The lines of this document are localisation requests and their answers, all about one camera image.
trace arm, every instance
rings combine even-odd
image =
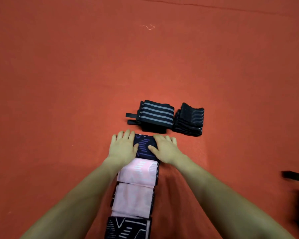
[[[269,215],[184,155],[175,138],[154,137],[158,150],[152,146],[149,149],[158,159],[179,170],[224,239],[293,238]]]
[[[108,185],[118,171],[136,155],[134,132],[112,136],[109,156],[58,204],[41,217],[21,239],[81,239],[87,234],[99,210]]]

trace red fabric surface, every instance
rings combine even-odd
[[[144,99],[204,107],[203,136],[168,135],[299,238],[299,182],[280,177],[299,172],[299,0],[0,0],[0,238],[100,165],[112,134],[140,132],[124,116]],[[168,165],[151,236],[219,238]]]

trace orange floor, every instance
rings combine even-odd
[[[299,172],[299,0],[0,0],[0,238],[100,165],[112,134],[140,132],[125,113],[144,99],[204,107],[203,136],[168,134],[299,238],[299,182],[280,177]],[[167,165],[151,237],[220,237]]]

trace hand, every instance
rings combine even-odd
[[[170,163],[175,165],[179,158],[185,156],[177,147],[176,138],[170,138],[169,136],[153,135],[158,149],[149,145],[148,149],[154,153],[154,155],[164,163]]]
[[[138,148],[138,143],[133,146],[134,136],[134,131],[130,134],[130,130],[121,131],[117,136],[114,134],[109,155],[104,162],[118,170],[128,165],[135,158]]]

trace forearm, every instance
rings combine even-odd
[[[199,204],[224,239],[293,238],[257,206],[240,196],[187,156],[176,160]]]
[[[21,238],[84,238],[96,217],[104,192],[119,170],[105,160]]]

